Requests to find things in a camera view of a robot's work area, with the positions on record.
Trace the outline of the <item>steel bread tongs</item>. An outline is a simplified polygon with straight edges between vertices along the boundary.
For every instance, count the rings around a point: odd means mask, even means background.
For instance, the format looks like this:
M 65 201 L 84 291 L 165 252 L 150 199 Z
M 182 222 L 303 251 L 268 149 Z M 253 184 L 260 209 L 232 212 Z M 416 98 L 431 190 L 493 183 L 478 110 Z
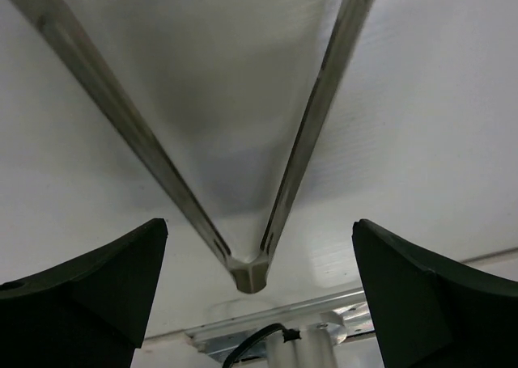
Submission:
M 274 253 L 321 130 L 375 0 L 342 0 L 312 86 L 257 257 L 236 259 L 202 204 L 126 94 L 65 0 L 9 0 L 56 53 L 76 81 L 231 274 L 238 291 L 267 284 Z

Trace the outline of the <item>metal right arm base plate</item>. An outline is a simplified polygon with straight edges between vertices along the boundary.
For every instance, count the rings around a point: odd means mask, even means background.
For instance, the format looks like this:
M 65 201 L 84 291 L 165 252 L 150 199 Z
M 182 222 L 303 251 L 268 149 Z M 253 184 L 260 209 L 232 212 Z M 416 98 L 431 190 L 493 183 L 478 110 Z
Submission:
M 338 350 L 376 336 L 362 289 L 204 324 L 190 344 L 222 367 L 338 367 Z

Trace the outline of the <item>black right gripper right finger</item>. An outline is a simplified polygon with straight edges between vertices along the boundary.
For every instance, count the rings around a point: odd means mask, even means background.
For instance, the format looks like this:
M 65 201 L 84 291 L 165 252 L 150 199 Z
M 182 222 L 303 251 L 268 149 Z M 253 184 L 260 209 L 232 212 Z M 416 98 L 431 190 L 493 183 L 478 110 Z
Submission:
M 361 219 L 352 243 L 386 367 L 515 367 L 517 284 Z

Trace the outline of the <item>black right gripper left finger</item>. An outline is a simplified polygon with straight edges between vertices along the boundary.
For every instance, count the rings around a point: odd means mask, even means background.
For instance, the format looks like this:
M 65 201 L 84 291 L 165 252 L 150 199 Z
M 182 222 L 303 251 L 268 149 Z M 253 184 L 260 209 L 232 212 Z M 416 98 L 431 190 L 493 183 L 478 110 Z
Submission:
M 3 367 L 129 367 L 142 347 L 168 237 L 153 218 L 45 271 L 1 285 Z

